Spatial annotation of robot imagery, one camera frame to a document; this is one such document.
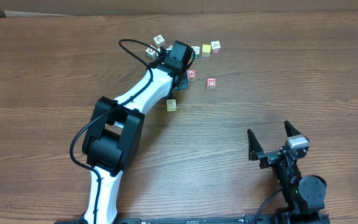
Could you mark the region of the red E block front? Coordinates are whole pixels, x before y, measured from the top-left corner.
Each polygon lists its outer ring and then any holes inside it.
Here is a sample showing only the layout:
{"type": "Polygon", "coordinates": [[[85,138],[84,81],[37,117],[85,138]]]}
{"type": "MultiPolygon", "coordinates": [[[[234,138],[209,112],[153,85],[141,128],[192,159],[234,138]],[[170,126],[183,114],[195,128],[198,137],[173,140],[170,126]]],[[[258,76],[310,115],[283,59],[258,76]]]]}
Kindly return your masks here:
{"type": "Polygon", "coordinates": [[[206,89],[215,90],[217,86],[217,79],[215,77],[208,77],[206,79],[206,89]]]}

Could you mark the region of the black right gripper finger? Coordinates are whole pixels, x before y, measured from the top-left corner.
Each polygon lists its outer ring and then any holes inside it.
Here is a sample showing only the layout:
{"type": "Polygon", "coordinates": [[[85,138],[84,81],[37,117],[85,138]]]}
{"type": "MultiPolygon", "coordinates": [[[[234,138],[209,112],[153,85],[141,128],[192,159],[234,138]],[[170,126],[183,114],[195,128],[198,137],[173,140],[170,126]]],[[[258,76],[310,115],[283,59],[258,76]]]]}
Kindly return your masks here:
{"type": "Polygon", "coordinates": [[[249,142],[249,160],[259,160],[259,155],[263,154],[264,150],[262,149],[255,134],[252,132],[251,129],[247,130],[247,137],[249,142]]]}
{"type": "Polygon", "coordinates": [[[288,138],[301,134],[288,120],[284,121],[284,126],[288,138]]]}

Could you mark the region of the small rear centre block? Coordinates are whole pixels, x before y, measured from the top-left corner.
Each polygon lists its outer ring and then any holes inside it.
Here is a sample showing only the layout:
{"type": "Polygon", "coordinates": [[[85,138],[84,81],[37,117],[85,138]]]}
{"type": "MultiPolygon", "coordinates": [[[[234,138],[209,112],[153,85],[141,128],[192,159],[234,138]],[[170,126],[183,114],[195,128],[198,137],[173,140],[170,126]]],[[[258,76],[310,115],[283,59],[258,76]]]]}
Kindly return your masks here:
{"type": "Polygon", "coordinates": [[[158,49],[158,55],[159,55],[159,56],[164,55],[165,52],[166,52],[166,49],[163,48],[163,47],[160,47],[160,48],[158,49]]]}

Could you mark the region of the green B letter block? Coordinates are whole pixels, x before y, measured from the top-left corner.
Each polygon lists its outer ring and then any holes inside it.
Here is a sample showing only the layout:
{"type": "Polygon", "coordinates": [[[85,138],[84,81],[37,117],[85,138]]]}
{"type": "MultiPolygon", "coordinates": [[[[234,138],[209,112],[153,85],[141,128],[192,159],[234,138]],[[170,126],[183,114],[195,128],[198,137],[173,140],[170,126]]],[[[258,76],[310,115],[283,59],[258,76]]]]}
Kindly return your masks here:
{"type": "Polygon", "coordinates": [[[199,46],[192,46],[191,47],[194,51],[194,58],[200,57],[200,47],[199,46]]]}

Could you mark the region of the far left cluster block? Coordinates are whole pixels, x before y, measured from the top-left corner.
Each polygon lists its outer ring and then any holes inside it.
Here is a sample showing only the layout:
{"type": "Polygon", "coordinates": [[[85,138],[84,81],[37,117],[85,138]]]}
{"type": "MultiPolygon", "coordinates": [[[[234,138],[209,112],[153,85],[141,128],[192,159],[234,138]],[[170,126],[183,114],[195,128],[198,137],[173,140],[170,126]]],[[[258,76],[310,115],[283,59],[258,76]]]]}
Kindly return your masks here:
{"type": "Polygon", "coordinates": [[[145,54],[148,58],[155,60],[158,56],[158,52],[156,50],[154,50],[153,48],[148,47],[145,50],[145,54]]]}

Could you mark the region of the red e block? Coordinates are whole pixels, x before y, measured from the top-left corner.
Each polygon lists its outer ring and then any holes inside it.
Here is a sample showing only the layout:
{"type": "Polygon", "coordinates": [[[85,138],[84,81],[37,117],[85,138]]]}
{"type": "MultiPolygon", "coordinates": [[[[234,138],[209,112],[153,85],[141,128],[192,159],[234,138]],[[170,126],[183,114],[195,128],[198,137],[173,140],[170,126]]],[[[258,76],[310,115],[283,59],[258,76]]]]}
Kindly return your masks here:
{"type": "Polygon", "coordinates": [[[187,70],[186,77],[188,82],[193,82],[196,80],[196,70],[187,70]]]}
{"type": "Polygon", "coordinates": [[[215,77],[208,77],[206,79],[206,89],[215,90],[217,86],[217,79],[215,77]]]}

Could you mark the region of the red number 3 block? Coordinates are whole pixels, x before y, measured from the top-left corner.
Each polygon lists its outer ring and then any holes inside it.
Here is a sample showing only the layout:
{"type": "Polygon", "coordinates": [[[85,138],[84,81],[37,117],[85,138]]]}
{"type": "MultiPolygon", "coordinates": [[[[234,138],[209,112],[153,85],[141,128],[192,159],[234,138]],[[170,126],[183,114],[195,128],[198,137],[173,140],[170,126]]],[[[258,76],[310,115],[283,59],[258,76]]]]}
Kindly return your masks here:
{"type": "Polygon", "coordinates": [[[215,40],[211,42],[211,52],[213,54],[218,54],[221,51],[221,44],[220,41],[215,40]]]}

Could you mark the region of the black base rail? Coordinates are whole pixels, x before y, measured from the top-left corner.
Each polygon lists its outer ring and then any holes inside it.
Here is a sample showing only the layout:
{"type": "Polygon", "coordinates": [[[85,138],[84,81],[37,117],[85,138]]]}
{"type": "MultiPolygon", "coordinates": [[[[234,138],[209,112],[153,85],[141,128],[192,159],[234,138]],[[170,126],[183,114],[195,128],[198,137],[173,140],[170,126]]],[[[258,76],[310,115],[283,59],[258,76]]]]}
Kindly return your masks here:
{"type": "MultiPolygon", "coordinates": [[[[321,221],[317,221],[317,218],[312,218],[311,221],[299,221],[291,223],[331,223],[327,215],[322,215],[321,221]]],[[[55,222],[54,224],[80,224],[87,223],[84,219],[55,222]]],[[[230,218],[188,218],[188,219],[151,219],[142,220],[140,218],[117,218],[113,221],[113,224],[254,224],[255,215],[244,215],[242,217],[230,217],[230,218]]],[[[280,223],[274,217],[274,215],[259,215],[258,224],[274,224],[280,223]]]]}

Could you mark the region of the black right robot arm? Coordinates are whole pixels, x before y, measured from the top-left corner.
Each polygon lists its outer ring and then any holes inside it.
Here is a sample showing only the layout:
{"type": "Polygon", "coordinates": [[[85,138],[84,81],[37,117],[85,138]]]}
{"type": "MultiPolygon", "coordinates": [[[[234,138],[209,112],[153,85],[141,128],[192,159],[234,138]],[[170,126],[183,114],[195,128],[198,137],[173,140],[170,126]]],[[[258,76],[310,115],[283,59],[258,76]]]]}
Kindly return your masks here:
{"type": "Polygon", "coordinates": [[[280,149],[272,152],[264,152],[252,130],[247,130],[249,160],[259,161],[261,169],[270,167],[279,184],[279,189],[262,203],[254,218],[249,220],[254,223],[328,224],[331,222],[329,216],[321,213],[325,208],[326,181],[318,175],[303,177],[297,166],[297,161],[307,155],[310,140],[289,121],[285,121],[284,125],[287,140],[280,149]],[[286,206],[263,217],[263,208],[279,193],[283,195],[286,206]]]}

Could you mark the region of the red E block rear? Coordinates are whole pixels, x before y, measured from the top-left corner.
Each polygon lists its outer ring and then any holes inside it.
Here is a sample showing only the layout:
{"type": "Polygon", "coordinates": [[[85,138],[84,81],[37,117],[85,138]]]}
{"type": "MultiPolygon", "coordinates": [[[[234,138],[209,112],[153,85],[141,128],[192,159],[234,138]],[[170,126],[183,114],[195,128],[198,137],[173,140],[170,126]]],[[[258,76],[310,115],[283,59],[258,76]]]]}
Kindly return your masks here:
{"type": "Polygon", "coordinates": [[[196,70],[187,70],[186,77],[188,82],[193,82],[196,80],[196,70]]]}

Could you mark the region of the plain wooden picture block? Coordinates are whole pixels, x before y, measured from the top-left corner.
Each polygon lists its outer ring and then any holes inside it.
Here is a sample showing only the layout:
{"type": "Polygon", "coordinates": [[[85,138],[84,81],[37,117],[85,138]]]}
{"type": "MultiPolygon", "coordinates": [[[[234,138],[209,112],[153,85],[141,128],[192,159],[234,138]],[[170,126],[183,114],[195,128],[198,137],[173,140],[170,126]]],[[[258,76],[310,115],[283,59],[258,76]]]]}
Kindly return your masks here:
{"type": "Polygon", "coordinates": [[[166,105],[167,105],[167,111],[168,112],[173,112],[173,111],[177,110],[176,99],[168,99],[166,101],[166,105]]]}

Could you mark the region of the brown cardboard backdrop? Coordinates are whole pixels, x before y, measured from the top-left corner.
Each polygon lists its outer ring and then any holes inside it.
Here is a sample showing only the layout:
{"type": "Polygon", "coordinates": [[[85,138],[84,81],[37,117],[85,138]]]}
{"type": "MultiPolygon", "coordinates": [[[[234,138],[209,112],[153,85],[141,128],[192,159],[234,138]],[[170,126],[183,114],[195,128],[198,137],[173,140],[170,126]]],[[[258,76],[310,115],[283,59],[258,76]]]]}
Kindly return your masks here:
{"type": "Polygon", "coordinates": [[[358,11],[358,0],[0,0],[0,17],[358,11]]]}

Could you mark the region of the cluster block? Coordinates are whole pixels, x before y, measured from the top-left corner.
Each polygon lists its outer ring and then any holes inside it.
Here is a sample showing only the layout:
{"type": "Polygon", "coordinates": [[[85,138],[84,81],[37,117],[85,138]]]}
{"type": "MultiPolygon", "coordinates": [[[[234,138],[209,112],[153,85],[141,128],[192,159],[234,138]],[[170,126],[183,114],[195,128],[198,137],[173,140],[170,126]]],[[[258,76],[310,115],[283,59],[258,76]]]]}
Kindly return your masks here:
{"type": "Polygon", "coordinates": [[[162,35],[157,35],[154,37],[154,44],[157,48],[165,46],[165,39],[162,35]]]}
{"type": "Polygon", "coordinates": [[[158,52],[156,50],[154,50],[153,48],[148,47],[145,50],[145,54],[148,58],[155,60],[158,56],[158,52]]]}

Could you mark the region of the far rear cluster block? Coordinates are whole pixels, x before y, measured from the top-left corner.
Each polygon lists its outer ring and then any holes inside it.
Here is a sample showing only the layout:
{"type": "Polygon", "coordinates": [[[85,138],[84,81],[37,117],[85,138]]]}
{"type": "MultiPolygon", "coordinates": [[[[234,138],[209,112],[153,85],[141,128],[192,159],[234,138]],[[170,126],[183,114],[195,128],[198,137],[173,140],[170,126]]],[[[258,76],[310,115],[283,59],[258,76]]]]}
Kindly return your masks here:
{"type": "Polygon", "coordinates": [[[157,35],[154,37],[154,44],[157,48],[165,46],[165,39],[162,35],[157,35]]]}

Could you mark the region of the yellow top hand block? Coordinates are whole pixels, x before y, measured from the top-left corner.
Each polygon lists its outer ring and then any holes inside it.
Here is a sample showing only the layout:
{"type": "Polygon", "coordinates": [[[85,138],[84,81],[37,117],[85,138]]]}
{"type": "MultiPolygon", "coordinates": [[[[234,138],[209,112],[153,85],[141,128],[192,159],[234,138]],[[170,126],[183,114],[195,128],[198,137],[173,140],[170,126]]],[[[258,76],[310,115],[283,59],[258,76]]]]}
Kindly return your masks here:
{"type": "Polygon", "coordinates": [[[211,45],[203,44],[202,50],[201,50],[201,56],[202,57],[209,57],[210,54],[211,54],[211,45]]]}

